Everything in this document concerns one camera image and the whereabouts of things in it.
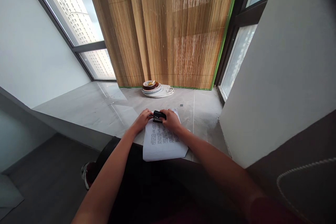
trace bamboo blind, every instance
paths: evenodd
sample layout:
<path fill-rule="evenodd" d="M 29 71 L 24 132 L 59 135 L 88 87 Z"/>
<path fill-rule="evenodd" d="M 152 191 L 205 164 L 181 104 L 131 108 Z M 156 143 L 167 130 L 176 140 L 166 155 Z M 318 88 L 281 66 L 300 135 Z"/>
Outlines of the bamboo blind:
<path fill-rule="evenodd" d="M 231 0 L 93 0 L 119 86 L 212 89 Z"/>

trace black stapler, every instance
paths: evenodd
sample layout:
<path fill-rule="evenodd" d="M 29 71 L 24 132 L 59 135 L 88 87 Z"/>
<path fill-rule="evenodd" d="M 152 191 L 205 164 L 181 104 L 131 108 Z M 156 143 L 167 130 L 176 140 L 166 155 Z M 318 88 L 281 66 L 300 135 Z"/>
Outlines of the black stapler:
<path fill-rule="evenodd" d="M 153 122 L 157 122 L 157 123 L 162 123 L 162 121 L 159 119 L 160 117 L 163 117 L 164 119 L 167 119 L 166 115 L 161 113 L 160 111 L 154 110 L 153 113 Z"/>

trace sneaker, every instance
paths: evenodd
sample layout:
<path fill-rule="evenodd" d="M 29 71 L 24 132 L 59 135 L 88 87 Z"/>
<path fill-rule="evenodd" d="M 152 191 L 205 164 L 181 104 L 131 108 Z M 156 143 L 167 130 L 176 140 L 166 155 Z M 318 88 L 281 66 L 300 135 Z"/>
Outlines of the sneaker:
<path fill-rule="evenodd" d="M 82 179 L 84 180 L 85 188 L 87 190 L 89 190 L 93 184 L 93 182 L 90 182 L 88 180 L 88 172 L 94 167 L 94 165 L 95 165 L 95 162 L 89 162 L 83 165 L 81 168 Z"/>

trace forearm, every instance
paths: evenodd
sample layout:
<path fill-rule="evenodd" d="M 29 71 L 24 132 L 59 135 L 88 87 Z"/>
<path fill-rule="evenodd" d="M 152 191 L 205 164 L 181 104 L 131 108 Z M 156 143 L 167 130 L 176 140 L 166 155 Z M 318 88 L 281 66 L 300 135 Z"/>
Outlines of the forearm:
<path fill-rule="evenodd" d="M 72 223 L 107 223 L 136 134 L 128 130 L 87 192 Z"/>
<path fill-rule="evenodd" d="M 248 217 L 252 201 L 265 196 L 249 174 L 231 158 L 188 130 L 180 129 L 177 134 L 198 157 L 209 175 Z"/>

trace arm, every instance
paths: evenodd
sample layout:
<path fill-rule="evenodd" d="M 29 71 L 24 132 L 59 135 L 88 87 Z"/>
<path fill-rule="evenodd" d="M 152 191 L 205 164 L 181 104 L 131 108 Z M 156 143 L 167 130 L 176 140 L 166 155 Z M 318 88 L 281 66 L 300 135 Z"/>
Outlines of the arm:
<path fill-rule="evenodd" d="M 176 133 L 189 146 L 209 175 L 249 219 L 252 202 L 256 198 L 266 196 L 261 188 L 231 158 L 184 128 L 173 111 L 161 110 L 160 112 L 167 116 L 166 120 L 160 118 L 163 125 Z"/>
<path fill-rule="evenodd" d="M 72 224 L 105 224 L 108 222 L 123 179 L 132 142 L 135 136 L 146 126 L 148 120 L 152 118 L 149 117 L 152 114 L 149 109 L 142 111 L 133 125 L 126 131 L 87 192 Z"/>

